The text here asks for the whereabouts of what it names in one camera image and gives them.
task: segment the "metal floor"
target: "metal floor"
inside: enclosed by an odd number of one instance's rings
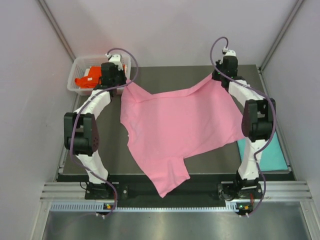
[[[213,71],[212,66],[141,67],[136,83],[151,94],[186,89],[194,86]],[[240,65],[238,74],[254,88],[263,91],[255,65]],[[82,104],[88,97],[80,99]],[[120,123],[121,98],[117,96],[97,119],[100,135],[99,155],[110,174],[143,174],[127,147],[128,132]],[[185,159],[190,174],[235,173],[241,164],[237,143]],[[85,170],[65,161],[64,175],[86,174]]]
[[[79,218],[83,214],[50,212],[43,240],[311,239],[298,202],[266,202],[250,218],[233,212],[115,212],[105,220]]]

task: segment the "metal frame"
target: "metal frame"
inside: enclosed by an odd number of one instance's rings
[[[316,205],[311,201],[300,202],[306,225],[312,240],[320,240],[320,217]]]
[[[305,181],[270,181],[267,182],[267,190],[264,202],[299,202],[308,226],[310,235],[313,240],[320,240],[320,220],[309,191],[307,182]],[[30,240],[41,240],[44,234],[49,211],[59,211],[57,207],[60,205],[79,205],[79,204],[114,204],[113,200],[85,200],[85,191],[80,188],[78,182],[48,182],[44,185],[39,207],[38,216],[32,231]],[[145,208],[145,207],[119,207],[116,212],[234,212],[236,203],[244,201],[233,200],[227,202],[226,207],[197,207],[197,208]],[[61,207],[61,211],[65,212],[65,207]],[[70,211],[79,211],[70,207]]]
[[[272,55],[275,53],[275,50],[277,49],[279,43],[283,39],[284,35],[286,34],[288,28],[292,24],[295,16],[297,15],[298,11],[300,10],[300,8],[304,2],[305,2],[305,0],[296,0],[292,10],[289,13],[289,16],[286,18],[285,22],[282,25],[282,28],[280,29],[280,32],[276,36],[273,44],[271,45],[269,51],[267,52],[265,58],[262,61],[261,67],[259,68],[261,71],[265,70]]]
[[[55,17],[51,13],[46,1],[45,0],[36,0],[36,1],[39,4],[41,10],[44,12],[45,16],[47,17],[49,23],[53,27],[53,30],[56,33],[57,37],[59,38],[60,42],[62,43],[66,53],[69,55],[71,61],[73,62],[76,59],[76,56],[72,51],[69,43],[67,42],[63,32],[61,31]]]

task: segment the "orange object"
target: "orange object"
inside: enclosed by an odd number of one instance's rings
[[[82,89],[93,89],[99,84],[99,78],[101,77],[101,67],[92,66],[90,67],[88,76],[82,78],[76,78],[75,84]]]

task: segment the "cable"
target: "cable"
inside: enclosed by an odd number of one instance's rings
[[[80,183],[80,188],[82,188],[83,190],[86,190],[87,191],[87,189],[85,189],[82,185],[81,185],[81,182],[79,182]]]
[[[89,101],[86,102],[86,104],[84,104],[82,106],[82,108],[79,110],[79,112],[77,113],[76,117],[75,117],[75,120],[74,120],[74,124],[73,124],[73,129],[72,129],[72,135],[71,135],[71,142],[70,142],[70,158],[72,160],[72,162],[74,162],[75,164],[77,164],[78,166],[84,168],[85,170],[87,170],[88,172],[90,172],[94,177],[96,177],[97,179],[101,180],[102,182],[106,183],[107,185],[109,185],[113,192],[114,192],[114,205],[112,206],[112,209],[110,210],[109,214],[110,215],[117,207],[117,200],[118,200],[118,193],[117,193],[117,190],[116,188],[109,182],[107,181],[106,179],[103,179],[102,177],[98,176],[97,174],[95,174],[90,168],[78,163],[75,158],[74,158],[74,155],[73,155],[73,152],[74,152],[74,143],[75,143],[75,134],[76,134],[76,129],[77,129],[77,125],[78,125],[78,121],[79,121],[79,117],[81,115],[81,113],[83,112],[83,110],[89,105],[89,103],[94,100],[97,96],[99,96],[100,94],[104,93],[104,92],[107,92],[107,91],[110,91],[110,90],[114,90],[114,89],[117,89],[117,88],[122,88],[122,87],[126,87],[128,86],[129,84],[133,83],[137,77],[138,77],[138,74],[139,74],[139,66],[138,66],[138,62],[136,60],[136,58],[127,50],[123,49],[123,48],[119,48],[119,47],[114,47],[114,48],[111,48],[107,54],[109,54],[111,51],[114,51],[114,50],[120,50],[120,51],[123,51],[127,54],[130,55],[130,57],[133,59],[134,63],[135,63],[135,67],[136,67],[136,72],[135,72],[135,75],[133,77],[133,79],[131,81],[129,81],[128,83],[126,84],[123,84],[123,85],[120,85],[120,86],[113,86],[113,87],[109,87],[109,88],[106,88],[104,90],[101,90],[99,91],[97,94],[93,95]]]
[[[260,175],[261,175],[261,177],[262,177],[262,179],[263,179],[263,187],[264,187],[264,188],[263,188],[263,193],[262,193],[262,197],[261,197],[260,201],[257,203],[257,205],[256,205],[256,207],[253,209],[253,211],[252,211],[251,213],[249,213],[249,215],[248,215],[248,217],[249,217],[249,216],[251,216],[253,213],[255,213],[256,210],[260,207],[260,205],[261,205],[261,203],[262,203],[262,201],[263,201],[263,199],[264,199],[264,197],[265,197],[265,194],[266,194],[267,181],[266,181],[265,175],[264,175],[263,172],[261,171],[260,166],[259,166],[259,164],[258,164],[257,154],[261,153],[264,149],[266,149],[266,147],[268,147],[268,145],[269,145],[269,144],[271,143],[271,141],[272,141],[272,138],[273,138],[274,135],[275,135],[275,132],[276,132],[276,124],[277,124],[277,120],[276,120],[276,110],[275,110],[275,108],[274,108],[274,105],[273,105],[272,102],[271,102],[271,99],[268,97],[268,95],[266,95],[265,93],[263,93],[263,92],[261,92],[261,91],[259,91],[259,90],[254,89],[254,88],[252,88],[252,87],[250,87],[250,86],[243,85],[243,84],[237,82],[236,80],[232,79],[231,77],[225,75],[223,72],[221,72],[221,71],[216,67],[216,65],[215,65],[215,63],[214,63],[214,60],[213,60],[213,58],[212,58],[212,52],[213,52],[214,47],[215,47],[215,45],[217,44],[217,42],[218,42],[219,40],[221,40],[221,39],[225,39],[225,40],[226,40],[226,48],[227,48],[228,45],[229,45],[229,40],[228,40],[228,38],[226,38],[225,36],[219,37],[219,38],[218,38],[217,40],[215,40],[215,42],[212,44],[212,47],[211,47],[211,49],[210,49],[210,61],[211,61],[211,63],[212,63],[212,66],[214,67],[214,69],[215,69],[218,73],[220,73],[222,76],[224,76],[225,78],[227,78],[228,80],[230,80],[231,82],[234,82],[234,83],[236,83],[236,84],[238,84],[238,85],[240,85],[240,86],[242,86],[242,87],[244,87],[244,88],[247,88],[247,89],[249,89],[249,90],[252,90],[252,91],[256,92],[257,94],[259,94],[260,96],[264,97],[264,98],[267,100],[268,104],[270,105],[270,108],[271,108],[271,111],[272,111],[273,126],[272,126],[272,131],[271,131],[270,138],[269,138],[269,140],[267,141],[267,143],[266,143],[261,149],[259,149],[258,151],[256,151],[256,152],[253,154],[253,157],[254,157],[254,160],[255,160],[255,163],[256,163],[256,167],[257,167],[258,172],[260,173]]]

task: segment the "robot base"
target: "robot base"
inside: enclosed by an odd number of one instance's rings
[[[252,200],[261,199],[263,191],[261,185],[258,183],[256,187],[244,188],[238,190],[233,182],[219,183],[218,195],[221,200],[232,201],[235,200],[248,200],[248,202],[237,203],[237,214],[245,216],[254,210],[254,203]]]

